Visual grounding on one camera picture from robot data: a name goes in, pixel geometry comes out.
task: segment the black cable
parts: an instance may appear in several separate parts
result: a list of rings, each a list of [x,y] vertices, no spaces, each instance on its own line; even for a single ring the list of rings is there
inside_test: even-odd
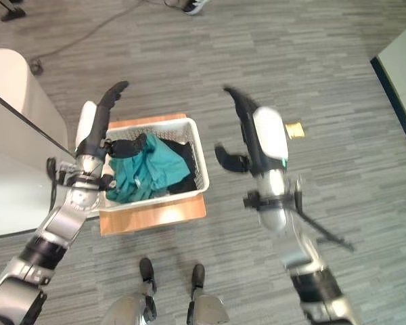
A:
[[[355,250],[354,246],[350,242],[346,242],[343,238],[340,238],[334,235],[333,233],[327,231],[322,225],[318,224],[316,221],[314,221],[304,213],[302,209],[302,192],[295,191],[294,197],[295,197],[296,212],[304,219],[304,221],[306,221],[311,227],[320,232],[325,237],[326,240],[339,244],[340,246],[343,246],[345,249],[348,249],[351,252]]]
[[[47,159],[47,175],[51,180],[51,195],[49,198],[49,210],[54,208],[55,198],[57,196],[57,179],[55,178],[55,158]]]
[[[33,58],[29,59],[28,60],[28,65],[30,66],[30,71],[35,76],[41,75],[43,73],[42,62],[40,60],[41,58],[46,58],[48,56],[54,56],[55,54],[59,54],[60,52],[71,48],[72,46],[84,41],[85,39],[88,39],[90,36],[95,34],[99,29],[101,29],[105,25],[111,23],[113,20],[115,20],[115,19],[117,19],[117,18],[119,18],[121,16],[124,16],[124,15],[128,14],[129,12],[134,11],[135,9],[137,9],[140,5],[142,5],[145,2],[154,4],[154,5],[163,5],[162,3],[152,2],[150,0],[139,0],[139,2],[136,5],[130,7],[130,8],[128,8],[128,9],[122,11],[122,12],[119,12],[119,13],[113,15],[113,16],[111,16],[107,20],[104,20],[101,24],[98,24],[92,30],[90,30],[89,32],[87,32],[83,36],[75,39],[74,41],[72,41],[72,42],[70,42],[68,44],[65,44],[65,45],[63,45],[63,46],[61,46],[61,47],[59,47],[59,48],[57,48],[57,49],[55,49],[53,51],[42,53],[42,54],[39,54],[39,55],[34,56]],[[181,8],[177,6],[177,4],[179,4],[179,0],[177,0],[175,5],[170,5],[169,3],[167,3],[167,0],[164,0],[164,5],[166,5],[167,7],[172,8],[172,9],[180,9],[181,10]]]

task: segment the black wire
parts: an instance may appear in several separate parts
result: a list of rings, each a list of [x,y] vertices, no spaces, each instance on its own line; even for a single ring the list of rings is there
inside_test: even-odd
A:
[[[113,20],[124,16],[126,14],[128,14],[129,12],[134,11],[135,9],[137,9],[140,5],[142,5],[143,3],[151,3],[154,5],[166,5],[169,8],[172,9],[180,9],[180,7],[177,6],[177,4],[179,4],[179,0],[177,0],[175,5],[170,5],[169,3],[167,3],[167,0],[164,0],[164,4],[162,3],[157,3],[157,2],[152,2],[150,0],[140,0],[136,5],[122,11],[119,12],[113,16],[111,16],[110,18],[108,18],[107,20],[104,20],[101,24],[95,26],[92,30],[90,30],[89,32],[87,32],[86,34],[84,34],[83,36],[73,40],[72,42],[69,42],[53,51],[50,52],[46,52],[46,53],[42,53],[39,54],[37,56],[34,56],[33,58],[30,58],[28,61],[28,65],[30,66],[30,71],[36,76],[36,75],[40,75],[43,72],[43,67],[42,67],[42,62],[40,61],[41,58],[46,58],[48,56],[54,56],[55,54],[59,54],[62,51],[65,51],[66,49],[71,48],[72,46],[84,41],[85,39],[88,39],[90,36],[92,36],[93,34],[95,34],[99,29],[101,29],[102,27],[104,27],[105,25],[111,23]]]
[[[340,246],[343,246],[345,249],[348,249],[351,252],[355,251],[354,246],[350,242],[346,242],[343,238],[340,238],[340,237],[334,235],[333,233],[329,232],[322,225],[320,225],[315,220],[311,219],[308,215],[305,214],[305,212],[302,209],[302,192],[301,191],[295,191],[295,193],[294,193],[294,201],[295,201],[295,206],[296,206],[296,212],[311,227],[313,227],[318,232],[320,232],[325,237],[326,240],[329,240],[330,242],[334,242],[336,244],[339,244]]]
[[[55,178],[55,158],[47,159],[47,175],[51,180],[51,195],[49,197],[49,210],[51,211],[55,205],[55,198],[57,196],[57,179]]]

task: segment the wooden stool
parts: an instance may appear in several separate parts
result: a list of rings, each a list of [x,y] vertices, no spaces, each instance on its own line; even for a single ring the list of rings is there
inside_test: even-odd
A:
[[[137,120],[111,122],[108,128],[128,127],[184,117],[186,117],[185,114],[172,114],[139,118]],[[192,198],[184,198],[182,200],[154,204],[147,207],[113,212],[99,212],[102,236],[136,232],[137,230],[161,225],[200,219],[205,216],[206,206],[204,204],[203,194],[193,196]]]

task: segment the yellow sticky note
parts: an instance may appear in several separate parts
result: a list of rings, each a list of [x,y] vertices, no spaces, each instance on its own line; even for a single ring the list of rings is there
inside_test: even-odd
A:
[[[286,130],[290,139],[305,137],[304,129],[302,128],[302,125],[299,122],[286,124]]]

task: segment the teal cloth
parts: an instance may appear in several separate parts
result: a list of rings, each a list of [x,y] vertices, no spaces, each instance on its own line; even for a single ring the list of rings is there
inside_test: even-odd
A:
[[[129,203],[153,198],[190,174],[182,157],[155,135],[146,133],[146,137],[145,148],[136,156],[110,160],[117,184],[107,191],[108,200]]]

